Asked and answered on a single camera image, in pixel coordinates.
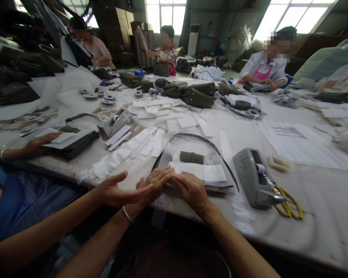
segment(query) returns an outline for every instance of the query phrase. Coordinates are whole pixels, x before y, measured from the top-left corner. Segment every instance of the white air conditioner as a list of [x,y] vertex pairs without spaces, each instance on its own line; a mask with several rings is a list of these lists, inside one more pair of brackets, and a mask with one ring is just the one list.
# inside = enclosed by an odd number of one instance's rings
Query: white air conditioner
[[200,33],[199,24],[191,24],[189,28],[188,55],[196,55],[198,35]]

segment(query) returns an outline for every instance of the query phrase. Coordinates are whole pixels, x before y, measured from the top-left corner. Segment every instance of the silver bracelet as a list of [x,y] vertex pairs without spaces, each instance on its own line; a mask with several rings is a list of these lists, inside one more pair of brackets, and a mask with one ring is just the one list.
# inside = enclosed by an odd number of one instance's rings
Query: silver bracelet
[[130,216],[129,216],[128,213],[126,212],[125,206],[123,206],[123,211],[124,211],[126,217],[129,219],[129,221],[130,221],[131,223],[134,223],[134,221],[130,218]]
[[4,151],[6,151],[7,149],[3,149],[1,152],[0,152],[0,160],[4,160]]

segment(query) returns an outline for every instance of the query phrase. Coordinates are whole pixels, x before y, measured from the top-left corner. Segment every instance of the hand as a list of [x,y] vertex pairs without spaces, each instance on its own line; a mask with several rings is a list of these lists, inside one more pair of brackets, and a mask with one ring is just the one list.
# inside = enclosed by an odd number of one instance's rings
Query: hand
[[266,84],[266,85],[271,85],[271,86],[274,86],[274,85],[275,85],[275,83],[273,82],[273,80],[272,80],[272,79],[269,79],[269,78],[267,78],[267,79],[262,79],[262,80],[260,80],[258,83],[261,84],[261,85],[264,85],[264,84]]
[[151,191],[139,203],[146,207],[154,200],[156,200],[163,192],[165,184],[173,178],[175,175],[174,168],[170,168],[170,165],[166,167],[156,168],[150,173],[146,181],[142,178],[138,184],[138,188],[146,188],[151,186]]
[[109,205],[111,207],[122,207],[128,203],[138,203],[145,196],[150,194],[152,185],[138,186],[141,181],[137,184],[137,190],[122,190],[117,185],[126,179],[128,171],[124,171],[116,176],[111,176],[95,189],[91,191],[93,199],[99,205]]
[[33,139],[27,143],[27,145],[20,150],[21,158],[34,158],[46,153],[47,149],[43,145],[50,143],[54,139],[58,138],[63,131],[49,133],[39,138]]
[[157,51],[147,50],[146,55],[147,57],[155,58],[155,57],[159,57],[160,53]]
[[184,171],[182,174],[174,175],[173,179],[186,202],[198,216],[205,218],[214,205],[209,201],[203,181],[194,174]]

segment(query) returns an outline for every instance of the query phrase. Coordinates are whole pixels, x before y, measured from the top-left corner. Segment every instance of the yellow scissors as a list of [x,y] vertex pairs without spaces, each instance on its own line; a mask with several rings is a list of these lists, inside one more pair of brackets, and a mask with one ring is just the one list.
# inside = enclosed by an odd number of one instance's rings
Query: yellow scissors
[[298,213],[299,213],[299,215],[296,215],[293,212],[293,210],[291,209],[290,202],[286,201],[286,202],[281,203],[285,212],[282,211],[282,209],[280,209],[278,207],[278,205],[274,205],[275,209],[278,211],[279,214],[281,214],[283,217],[287,217],[287,218],[292,217],[292,218],[297,219],[297,220],[302,220],[304,218],[304,213],[303,213],[302,208],[300,207],[299,203],[289,193],[287,193],[284,189],[282,189],[279,186],[272,186],[272,190],[275,194],[280,193],[286,199],[289,198],[294,203],[294,205],[297,207]]

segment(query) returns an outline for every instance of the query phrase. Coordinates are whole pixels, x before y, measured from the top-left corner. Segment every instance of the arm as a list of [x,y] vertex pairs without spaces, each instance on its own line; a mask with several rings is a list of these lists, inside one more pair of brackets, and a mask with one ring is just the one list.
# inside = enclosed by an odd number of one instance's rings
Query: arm
[[46,251],[60,238],[80,224],[102,205],[121,207],[135,203],[150,192],[150,187],[135,191],[120,190],[117,183],[123,181],[127,171],[112,176],[98,187],[80,197],[59,212],[36,225],[0,242],[0,271],[19,270]]
[[36,138],[28,142],[23,149],[6,149],[3,152],[3,159],[26,159],[40,156],[46,152],[46,148],[43,148],[42,145],[50,143],[52,140],[58,138],[62,133],[62,131],[57,133],[49,133],[45,136]]
[[[160,196],[165,183],[169,181],[173,175],[173,168],[170,168],[170,166],[161,167],[155,169],[147,177],[145,182],[144,179],[139,181],[137,188],[151,186],[152,190],[146,197],[139,200],[138,203],[125,206],[125,210],[132,220],[138,216],[145,206],[149,205]],[[79,252],[77,252],[57,277],[99,277],[130,224],[123,210],[119,210],[119,212],[115,214]]]
[[182,196],[212,230],[237,273],[241,277],[279,277],[266,260],[209,201],[204,183],[193,174],[182,173],[174,176]]

